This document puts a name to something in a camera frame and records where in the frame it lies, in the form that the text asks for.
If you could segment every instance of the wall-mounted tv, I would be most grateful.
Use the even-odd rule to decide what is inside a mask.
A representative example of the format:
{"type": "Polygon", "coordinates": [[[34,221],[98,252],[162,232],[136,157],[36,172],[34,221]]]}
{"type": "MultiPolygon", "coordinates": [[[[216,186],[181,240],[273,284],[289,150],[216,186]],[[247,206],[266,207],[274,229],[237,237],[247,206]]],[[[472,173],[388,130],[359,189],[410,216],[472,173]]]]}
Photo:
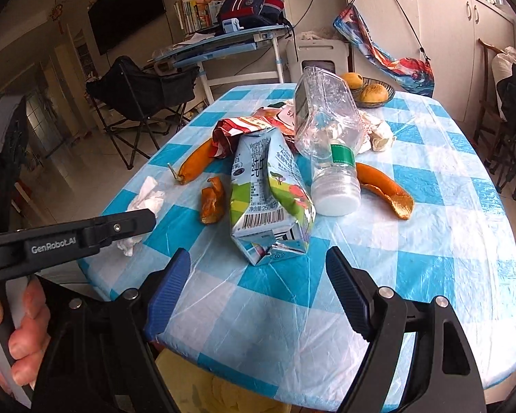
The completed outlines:
{"type": "Polygon", "coordinates": [[[88,17],[101,55],[164,14],[163,0],[97,0],[88,17]]]}

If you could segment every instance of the green label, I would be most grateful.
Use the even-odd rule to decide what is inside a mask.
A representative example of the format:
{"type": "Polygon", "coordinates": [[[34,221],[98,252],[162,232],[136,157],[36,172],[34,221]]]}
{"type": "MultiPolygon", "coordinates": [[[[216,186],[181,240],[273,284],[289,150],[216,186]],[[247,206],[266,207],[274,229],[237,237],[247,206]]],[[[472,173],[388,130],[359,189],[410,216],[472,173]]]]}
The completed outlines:
{"type": "Polygon", "coordinates": [[[355,167],[355,157],[352,149],[341,144],[331,144],[331,154],[333,163],[344,163],[355,167]]]}

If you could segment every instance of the human hand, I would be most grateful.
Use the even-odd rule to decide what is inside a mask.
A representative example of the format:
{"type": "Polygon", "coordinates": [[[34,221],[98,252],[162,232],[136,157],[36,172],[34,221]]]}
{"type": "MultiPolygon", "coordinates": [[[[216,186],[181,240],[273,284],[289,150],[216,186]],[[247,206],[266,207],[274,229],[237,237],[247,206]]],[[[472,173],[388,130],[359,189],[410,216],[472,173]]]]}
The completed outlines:
{"type": "MultiPolygon", "coordinates": [[[[27,285],[22,302],[25,316],[21,320],[21,326],[11,334],[8,342],[11,357],[17,360],[11,367],[11,375],[16,384],[30,384],[34,388],[44,352],[50,343],[47,333],[50,309],[45,304],[44,290],[37,278],[32,279],[27,285]]],[[[4,311],[0,304],[0,323],[3,316],[4,311]]],[[[0,385],[8,394],[11,393],[1,373],[0,385]]]]}

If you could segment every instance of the plastic bottle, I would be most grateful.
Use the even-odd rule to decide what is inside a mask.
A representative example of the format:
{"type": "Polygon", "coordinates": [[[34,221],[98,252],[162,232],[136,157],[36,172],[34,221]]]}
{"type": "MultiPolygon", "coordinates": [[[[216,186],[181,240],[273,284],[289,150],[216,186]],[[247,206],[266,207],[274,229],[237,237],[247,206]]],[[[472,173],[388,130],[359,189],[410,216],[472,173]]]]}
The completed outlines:
{"type": "Polygon", "coordinates": [[[343,79],[316,67],[304,70],[295,93],[298,151],[310,159],[311,199],[323,216],[343,216],[361,204],[355,153],[365,129],[343,79]]]}

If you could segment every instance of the black basket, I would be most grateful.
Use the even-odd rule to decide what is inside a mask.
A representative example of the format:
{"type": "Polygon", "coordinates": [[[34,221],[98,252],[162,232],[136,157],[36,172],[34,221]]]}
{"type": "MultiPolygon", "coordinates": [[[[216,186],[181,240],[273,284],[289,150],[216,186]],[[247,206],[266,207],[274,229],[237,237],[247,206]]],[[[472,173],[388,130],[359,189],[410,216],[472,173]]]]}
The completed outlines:
{"type": "Polygon", "coordinates": [[[359,108],[378,108],[382,107],[384,104],[390,102],[392,99],[394,99],[394,95],[396,94],[396,91],[394,90],[394,87],[392,87],[390,84],[387,84],[386,82],[377,81],[377,79],[371,79],[370,77],[364,77],[363,78],[363,87],[358,88],[357,90],[351,90],[352,96],[355,100],[355,105],[359,108]],[[384,102],[361,102],[361,93],[367,85],[371,84],[380,84],[383,87],[388,90],[388,100],[384,102]]]}

